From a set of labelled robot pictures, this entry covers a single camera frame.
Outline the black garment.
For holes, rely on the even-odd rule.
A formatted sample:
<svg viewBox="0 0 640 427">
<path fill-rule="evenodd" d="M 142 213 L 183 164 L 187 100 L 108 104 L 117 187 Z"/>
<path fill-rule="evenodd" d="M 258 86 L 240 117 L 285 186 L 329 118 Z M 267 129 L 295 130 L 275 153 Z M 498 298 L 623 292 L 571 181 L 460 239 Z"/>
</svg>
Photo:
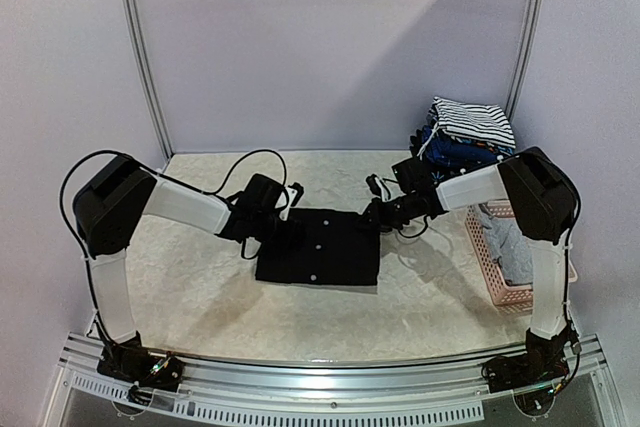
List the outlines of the black garment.
<svg viewBox="0 0 640 427">
<path fill-rule="evenodd" d="M 262 244 L 255 279 L 276 284 L 375 287 L 380 232 L 356 212 L 294 208 Z"/>
</svg>

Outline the black white striped shirt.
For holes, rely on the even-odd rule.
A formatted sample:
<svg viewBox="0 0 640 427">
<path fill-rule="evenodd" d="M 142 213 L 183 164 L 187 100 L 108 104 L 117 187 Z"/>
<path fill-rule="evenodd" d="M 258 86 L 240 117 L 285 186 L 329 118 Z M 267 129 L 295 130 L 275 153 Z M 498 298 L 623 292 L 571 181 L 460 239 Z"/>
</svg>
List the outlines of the black white striped shirt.
<svg viewBox="0 0 640 427">
<path fill-rule="evenodd" d="M 511 124 L 499 105 L 468 104 L 435 97 L 432 110 L 439 130 L 450 137 L 516 148 Z"/>
</svg>

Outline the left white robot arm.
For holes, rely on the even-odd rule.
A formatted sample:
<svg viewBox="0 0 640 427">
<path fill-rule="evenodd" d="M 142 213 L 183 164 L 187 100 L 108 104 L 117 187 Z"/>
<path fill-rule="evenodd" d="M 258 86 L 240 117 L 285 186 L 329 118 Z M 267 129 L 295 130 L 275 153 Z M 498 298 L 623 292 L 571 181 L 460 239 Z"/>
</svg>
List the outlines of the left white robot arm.
<svg viewBox="0 0 640 427">
<path fill-rule="evenodd" d="M 76 234 L 85 249 L 90 286 L 103 335 L 117 345 L 108 357 L 128 381 L 148 373 L 148 359 L 131 344 L 137 329 L 129 298 L 126 256 L 139 222 L 154 216 L 240 244 L 264 244 L 290 227 L 289 212 L 304 193 L 255 174 L 228 198 L 207 194 L 136 159 L 115 153 L 75 195 Z"/>
</svg>

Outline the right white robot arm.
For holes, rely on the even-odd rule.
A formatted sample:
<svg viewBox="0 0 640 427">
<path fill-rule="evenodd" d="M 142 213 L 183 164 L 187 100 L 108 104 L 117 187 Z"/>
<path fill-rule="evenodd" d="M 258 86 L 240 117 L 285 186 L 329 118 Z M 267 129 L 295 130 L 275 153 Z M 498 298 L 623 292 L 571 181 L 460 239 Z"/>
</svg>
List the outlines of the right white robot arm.
<svg viewBox="0 0 640 427">
<path fill-rule="evenodd" d="M 570 329 L 568 262 L 572 230 L 580 213 L 579 193 L 571 179 L 538 147 L 434 183 L 426 167 L 405 162 L 409 180 L 401 196 L 375 197 L 359 224 L 380 232 L 400 231 L 410 221 L 430 220 L 450 211 L 507 201 L 531 249 L 533 311 L 528 334 L 557 340 Z"/>
</svg>

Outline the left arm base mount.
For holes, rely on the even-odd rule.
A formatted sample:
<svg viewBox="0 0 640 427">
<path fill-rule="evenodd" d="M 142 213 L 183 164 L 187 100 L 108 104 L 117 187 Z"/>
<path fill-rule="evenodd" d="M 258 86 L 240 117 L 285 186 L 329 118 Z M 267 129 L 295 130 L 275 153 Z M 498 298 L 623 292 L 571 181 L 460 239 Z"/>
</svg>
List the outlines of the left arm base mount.
<svg viewBox="0 0 640 427">
<path fill-rule="evenodd" d="M 185 363 L 175 355 L 153 354 L 138 338 L 122 344 L 107 343 L 97 365 L 102 376 L 169 392 L 178 390 L 184 369 Z"/>
</svg>

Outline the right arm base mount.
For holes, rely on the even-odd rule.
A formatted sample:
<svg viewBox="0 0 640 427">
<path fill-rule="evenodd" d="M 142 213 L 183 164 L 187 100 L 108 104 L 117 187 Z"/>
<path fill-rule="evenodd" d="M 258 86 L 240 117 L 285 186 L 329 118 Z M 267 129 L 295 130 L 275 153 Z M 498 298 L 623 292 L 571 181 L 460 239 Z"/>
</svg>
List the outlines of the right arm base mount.
<svg viewBox="0 0 640 427">
<path fill-rule="evenodd" d="M 552 394 L 557 395 L 575 378 L 580 357 L 579 334 L 571 326 L 551 339 L 542 338 L 528 329 L 523 354 L 495 356 L 482 364 L 481 375 L 491 393 L 560 378 L 560 384 L 552 388 Z"/>
</svg>

